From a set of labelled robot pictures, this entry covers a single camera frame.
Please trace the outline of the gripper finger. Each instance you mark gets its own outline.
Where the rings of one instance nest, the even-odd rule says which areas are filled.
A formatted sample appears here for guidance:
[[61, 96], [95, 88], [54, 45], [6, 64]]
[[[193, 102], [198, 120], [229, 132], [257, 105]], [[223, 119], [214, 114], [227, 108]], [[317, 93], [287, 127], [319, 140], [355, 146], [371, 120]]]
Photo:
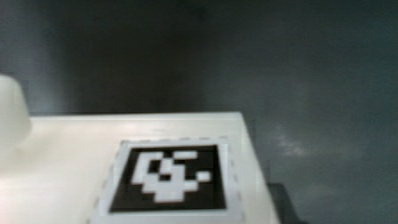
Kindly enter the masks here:
[[298, 218], [284, 185], [280, 183], [269, 183], [268, 189], [280, 224], [307, 224], [307, 222]]

